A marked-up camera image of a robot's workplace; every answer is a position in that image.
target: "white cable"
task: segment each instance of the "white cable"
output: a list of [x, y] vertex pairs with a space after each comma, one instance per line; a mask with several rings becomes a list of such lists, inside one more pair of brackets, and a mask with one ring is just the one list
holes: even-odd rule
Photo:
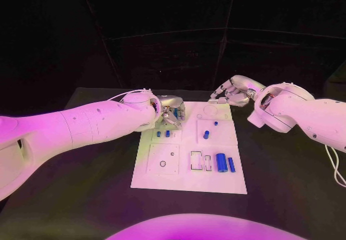
[[121, 95], [124, 95], [124, 94], [130, 94], [130, 93], [138, 92], [138, 91], [146, 91], [146, 89], [137, 89], [137, 90], [133, 90], [133, 91], [127, 91], [127, 92], [118, 94], [117, 96], [111, 97], [107, 101], [113, 100], [114, 98], [117, 98], [118, 96], [121, 96]]
[[[330, 156], [330, 151], [329, 151], [327, 145], [324, 145], [324, 148], [326, 148], [326, 154], [327, 154], [327, 156], [329, 156], [329, 159], [330, 159], [330, 162], [332, 162], [332, 166], [333, 166], [333, 170], [335, 170], [335, 171], [333, 171], [335, 181], [337, 182], [337, 184], [339, 184], [340, 186], [343, 186], [343, 187], [346, 188], [346, 180], [345, 180], [342, 174], [340, 174], [339, 171], [337, 171], [337, 168], [339, 168], [339, 156], [337, 156], [337, 152], [336, 152], [335, 148], [330, 147], [332, 150], [333, 150], [335, 157], [336, 157], [336, 164], [335, 164], [333, 158], [332, 158], [332, 156]], [[339, 182], [337, 176], [340, 177], [340, 179], [342, 179], [342, 181], [343, 181], [345, 184], [342, 184], [342, 183]]]

